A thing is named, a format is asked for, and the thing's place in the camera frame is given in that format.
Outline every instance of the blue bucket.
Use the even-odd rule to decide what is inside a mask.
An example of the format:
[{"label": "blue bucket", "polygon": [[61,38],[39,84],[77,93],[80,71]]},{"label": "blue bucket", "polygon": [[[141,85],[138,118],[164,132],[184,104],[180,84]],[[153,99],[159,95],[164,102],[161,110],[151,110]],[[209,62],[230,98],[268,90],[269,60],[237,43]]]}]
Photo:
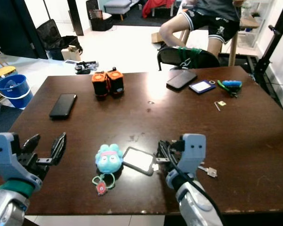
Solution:
[{"label": "blue bucket", "polygon": [[26,107],[33,97],[26,77],[22,74],[10,75],[0,80],[0,95],[9,99],[17,108]]}]

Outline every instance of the dark brown table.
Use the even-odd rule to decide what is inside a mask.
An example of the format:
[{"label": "dark brown table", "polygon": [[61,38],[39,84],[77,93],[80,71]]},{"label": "dark brown table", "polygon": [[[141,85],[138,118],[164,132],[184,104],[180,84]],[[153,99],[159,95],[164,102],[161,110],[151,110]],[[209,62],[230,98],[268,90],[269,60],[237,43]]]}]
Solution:
[{"label": "dark brown table", "polygon": [[[241,80],[239,97],[219,87],[201,95],[167,89],[166,81],[181,71],[125,74],[123,97],[104,101],[95,98],[91,75],[48,77],[10,130],[21,143],[40,133],[39,157],[48,157],[54,138],[67,133],[65,155],[32,196],[28,214],[178,214],[175,192],[161,171],[148,177],[124,167],[102,197],[91,180],[102,144],[155,153],[159,140],[184,133],[207,138],[205,165],[216,168],[218,177],[201,170],[197,176],[222,213],[283,211],[283,110],[238,66],[194,71],[197,81]],[[68,120],[52,121],[49,112],[60,93],[78,98]],[[219,112],[214,102],[221,100],[227,105]]]}]

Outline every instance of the green strap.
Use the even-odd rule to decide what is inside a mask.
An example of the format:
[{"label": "green strap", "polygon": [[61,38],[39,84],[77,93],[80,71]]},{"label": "green strap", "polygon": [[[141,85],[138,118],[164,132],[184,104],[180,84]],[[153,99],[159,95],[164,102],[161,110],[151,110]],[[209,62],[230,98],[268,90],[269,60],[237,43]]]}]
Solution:
[{"label": "green strap", "polygon": [[[104,182],[105,174],[106,173],[103,173],[103,174],[101,174],[99,176],[93,177],[92,183],[95,184],[95,185],[98,185],[98,183],[95,181],[96,179],[99,179],[99,182]],[[112,182],[112,184],[110,186],[107,186],[107,189],[111,189],[115,185],[115,177],[114,177],[113,173],[109,173],[109,174],[112,176],[113,182]]]},{"label": "green strap", "polygon": [[34,186],[22,180],[11,179],[2,184],[0,186],[0,190],[18,192],[24,195],[26,198],[30,198],[34,191]]},{"label": "green strap", "polygon": [[181,62],[185,62],[187,59],[190,59],[190,64],[188,68],[198,68],[198,57],[199,54],[202,52],[200,48],[186,48],[186,47],[178,47],[178,53],[181,59]]}]

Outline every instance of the wire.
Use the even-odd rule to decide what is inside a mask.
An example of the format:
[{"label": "wire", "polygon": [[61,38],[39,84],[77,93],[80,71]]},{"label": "wire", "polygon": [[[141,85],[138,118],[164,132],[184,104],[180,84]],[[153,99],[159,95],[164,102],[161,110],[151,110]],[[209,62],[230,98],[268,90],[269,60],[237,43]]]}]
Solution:
[{"label": "wire", "polygon": [[236,14],[237,18],[239,18],[239,20],[240,20],[240,19],[241,19],[241,16],[240,16],[240,14],[237,12],[236,9],[237,9],[237,7],[234,6],[235,14]]},{"label": "wire", "polygon": [[207,198],[211,202],[211,204],[215,208],[217,215],[220,218],[223,226],[226,226],[225,220],[224,220],[220,210],[218,209],[216,203],[213,201],[213,199],[205,191],[203,191],[198,185],[196,185],[190,177],[188,177],[185,173],[183,173],[182,170],[180,170],[178,168],[178,166],[173,162],[173,159],[171,158],[171,154],[170,154],[170,145],[167,148],[167,154],[169,156],[169,160],[170,160],[172,166],[175,168],[175,170],[178,172],[178,174],[181,177],[183,177],[187,182],[189,182],[195,189],[197,189],[202,195],[204,195],[205,198]]},{"label": "wire", "polygon": [[272,83],[272,82],[266,82],[266,84],[274,84],[274,85],[279,85],[279,86],[283,86],[283,84],[278,84],[278,83]]}]

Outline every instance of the white floor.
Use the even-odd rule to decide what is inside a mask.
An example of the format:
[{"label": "white floor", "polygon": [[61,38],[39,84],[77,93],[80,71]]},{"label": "white floor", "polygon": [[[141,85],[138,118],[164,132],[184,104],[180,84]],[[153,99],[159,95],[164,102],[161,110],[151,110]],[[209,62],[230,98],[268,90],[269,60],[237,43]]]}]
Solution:
[{"label": "white floor", "polygon": [[[60,33],[73,35],[71,30],[63,31],[68,24],[59,24]],[[159,27],[113,26],[106,32],[88,31],[79,36],[79,42],[84,51],[82,61],[98,61],[99,69],[111,70],[116,67],[122,73],[157,71],[157,49],[160,45],[151,43],[151,34],[159,31]],[[206,49],[208,44],[207,31],[199,30],[190,34],[187,46]],[[230,42],[223,46],[222,52],[228,53]],[[245,48],[239,43],[237,54],[256,55],[251,48]],[[18,73],[24,74],[33,94],[37,92],[47,76],[75,75],[74,65],[63,61],[29,59],[6,56],[5,60],[17,68]],[[163,65],[162,70],[168,71],[173,66]],[[2,102],[12,106],[8,100]],[[113,225],[113,226],[162,226],[164,216],[26,216],[40,226],[53,225]]]}]

